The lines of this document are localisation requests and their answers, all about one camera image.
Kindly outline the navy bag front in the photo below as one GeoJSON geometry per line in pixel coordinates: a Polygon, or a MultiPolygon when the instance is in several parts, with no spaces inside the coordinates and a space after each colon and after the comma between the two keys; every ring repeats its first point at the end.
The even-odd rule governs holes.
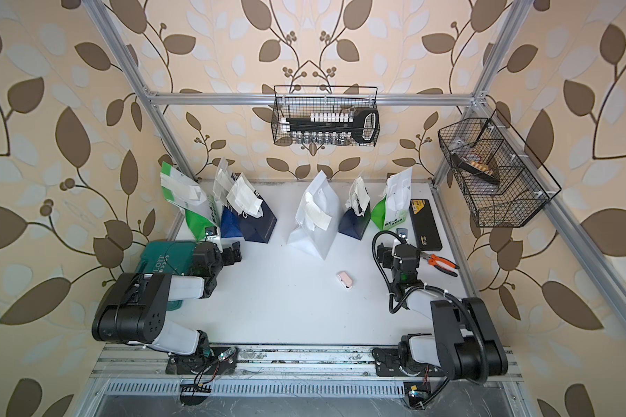
{"type": "Polygon", "coordinates": [[[243,174],[232,185],[227,201],[238,216],[238,229],[243,239],[253,243],[268,243],[278,219],[243,174]]]}

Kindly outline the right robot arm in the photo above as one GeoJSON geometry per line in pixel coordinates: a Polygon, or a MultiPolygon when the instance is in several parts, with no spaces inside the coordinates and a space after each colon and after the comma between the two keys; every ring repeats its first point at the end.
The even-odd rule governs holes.
{"type": "Polygon", "coordinates": [[[440,368],[450,380],[482,385],[490,377],[506,375],[509,361],[484,302],[477,297],[459,298],[450,290],[425,283],[418,277],[420,262],[451,277],[459,267],[438,255],[427,254],[406,242],[387,251],[391,257],[389,311],[408,309],[429,319],[432,332],[402,340],[401,361],[440,368]]]}

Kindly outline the green white bag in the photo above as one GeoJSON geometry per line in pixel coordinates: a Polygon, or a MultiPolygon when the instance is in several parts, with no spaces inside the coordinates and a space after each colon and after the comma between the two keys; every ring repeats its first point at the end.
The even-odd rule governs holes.
{"type": "Polygon", "coordinates": [[[219,229],[217,206],[197,182],[166,162],[161,163],[160,181],[164,199],[184,212],[187,227],[196,241],[205,242],[207,226],[219,229]]]}
{"type": "Polygon", "coordinates": [[[379,230],[394,228],[405,222],[411,199],[412,168],[387,179],[383,198],[371,212],[379,230]]]}

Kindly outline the pink mini stapler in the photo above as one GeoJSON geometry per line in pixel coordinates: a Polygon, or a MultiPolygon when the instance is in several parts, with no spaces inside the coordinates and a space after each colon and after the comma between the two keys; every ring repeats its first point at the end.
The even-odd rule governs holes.
{"type": "Polygon", "coordinates": [[[344,288],[350,289],[353,287],[354,281],[345,271],[337,273],[337,278],[339,279],[340,283],[344,285],[344,288]]]}

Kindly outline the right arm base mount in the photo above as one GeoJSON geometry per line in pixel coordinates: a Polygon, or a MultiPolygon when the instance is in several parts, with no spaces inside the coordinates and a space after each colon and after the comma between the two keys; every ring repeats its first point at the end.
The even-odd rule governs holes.
{"type": "Polygon", "coordinates": [[[378,377],[417,379],[416,382],[404,384],[404,400],[410,409],[428,408],[450,382],[438,366],[412,359],[405,342],[400,342],[394,349],[374,347],[371,355],[378,377]]]}

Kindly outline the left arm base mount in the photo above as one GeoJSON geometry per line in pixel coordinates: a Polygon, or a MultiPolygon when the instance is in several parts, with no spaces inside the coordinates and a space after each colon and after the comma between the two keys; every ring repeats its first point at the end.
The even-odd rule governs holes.
{"type": "Polygon", "coordinates": [[[165,373],[182,377],[191,376],[190,382],[179,383],[179,401],[184,407],[200,405],[212,393],[212,383],[221,371],[236,368],[237,347],[200,347],[196,354],[169,356],[165,373]]]}

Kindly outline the receipt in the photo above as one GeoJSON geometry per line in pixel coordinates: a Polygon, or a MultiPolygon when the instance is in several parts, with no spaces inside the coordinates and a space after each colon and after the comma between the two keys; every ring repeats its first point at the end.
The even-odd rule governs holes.
{"type": "Polygon", "coordinates": [[[231,187],[227,202],[238,215],[254,218],[260,218],[264,215],[262,209],[264,200],[243,174],[236,179],[231,187]]]}
{"type": "Polygon", "coordinates": [[[370,195],[366,189],[363,177],[358,177],[351,184],[349,197],[345,207],[355,215],[363,216],[370,205],[370,195]]]}
{"type": "Polygon", "coordinates": [[[306,192],[304,194],[304,221],[307,229],[314,230],[316,228],[327,230],[332,217],[326,214],[314,200],[313,194],[306,192]]]}

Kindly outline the navy bag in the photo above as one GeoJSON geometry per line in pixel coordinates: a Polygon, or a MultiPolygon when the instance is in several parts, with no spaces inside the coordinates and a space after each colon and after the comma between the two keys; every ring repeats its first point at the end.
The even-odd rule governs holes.
{"type": "Polygon", "coordinates": [[[370,221],[370,205],[363,216],[357,216],[352,210],[346,209],[338,226],[338,232],[342,235],[361,241],[370,221]]]}
{"type": "Polygon", "coordinates": [[[268,243],[278,219],[243,174],[232,185],[227,201],[238,216],[238,229],[243,239],[253,243],[268,243]]]}

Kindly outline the large white paper bag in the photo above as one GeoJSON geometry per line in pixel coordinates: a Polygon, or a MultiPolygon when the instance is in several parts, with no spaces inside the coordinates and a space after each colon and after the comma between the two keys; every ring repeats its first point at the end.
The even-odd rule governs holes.
{"type": "Polygon", "coordinates": [[[290,233],[287,244],[325,260],[343,213],[342,204],[327,175],[319,172],[304,191],[295,216],[296,227],[290,233]]]}

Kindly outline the blue white Cheerful bag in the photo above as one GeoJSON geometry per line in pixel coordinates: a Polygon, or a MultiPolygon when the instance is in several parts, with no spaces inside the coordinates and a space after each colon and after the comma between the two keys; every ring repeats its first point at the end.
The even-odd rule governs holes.
{"type": "Polygon", "coordinates": [[[213,193],[214,200],[220,211],[220,236],[222,238],[242,238],[243,234],[239,228],[238,216],[231,210],[228,196],[235,183],[232,170],[225,158],[221,158],[217,165],[217,172],[214,179],[213,193]]]}

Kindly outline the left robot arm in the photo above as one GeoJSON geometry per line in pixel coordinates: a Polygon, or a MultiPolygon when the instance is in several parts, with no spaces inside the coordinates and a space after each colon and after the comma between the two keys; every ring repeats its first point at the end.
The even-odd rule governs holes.
{"type": "Polygon", "coordinates": [[[241,262],[241,243],[149,243],[136,272],[123,273],[97,308],[98,342],[143,345],[179,357],[211,357],[208,336],[167,317],[172,302],[211,297],[223,268],[241,262]]]}

